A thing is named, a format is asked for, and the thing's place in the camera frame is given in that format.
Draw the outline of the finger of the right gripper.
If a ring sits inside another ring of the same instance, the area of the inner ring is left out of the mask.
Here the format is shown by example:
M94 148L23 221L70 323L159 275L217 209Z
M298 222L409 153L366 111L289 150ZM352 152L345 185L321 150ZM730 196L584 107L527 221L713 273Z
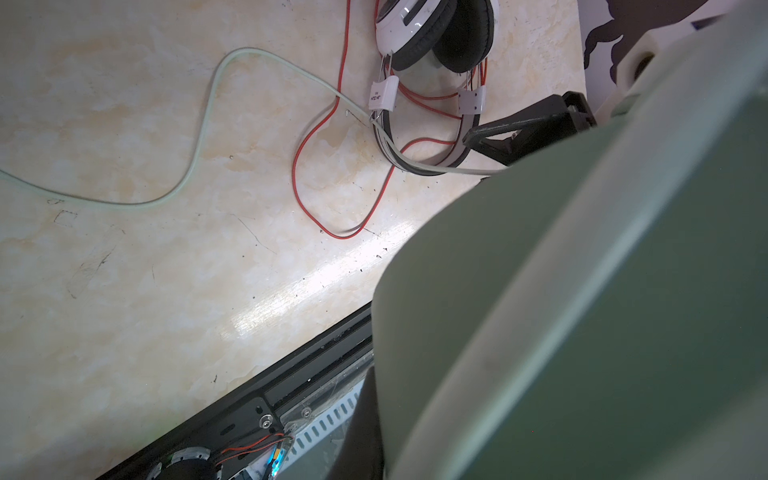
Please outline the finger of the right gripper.
M512 115L472 127L463 145L510 166L538 150L597 126L586 97L550 95Z

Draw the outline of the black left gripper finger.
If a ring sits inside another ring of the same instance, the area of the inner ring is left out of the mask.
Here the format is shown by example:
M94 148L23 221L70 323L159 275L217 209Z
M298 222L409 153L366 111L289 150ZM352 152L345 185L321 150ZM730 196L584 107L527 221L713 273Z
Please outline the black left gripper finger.
M341 451L342 479L382 479L384 449L375 369L366 375Z

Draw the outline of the mint green headphones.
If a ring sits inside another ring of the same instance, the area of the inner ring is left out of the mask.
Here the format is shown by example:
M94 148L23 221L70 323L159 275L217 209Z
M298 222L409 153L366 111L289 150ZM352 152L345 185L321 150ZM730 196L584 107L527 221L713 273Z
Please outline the mint green headphones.
M767 475L767 5L470 189L372 325L388 479Z

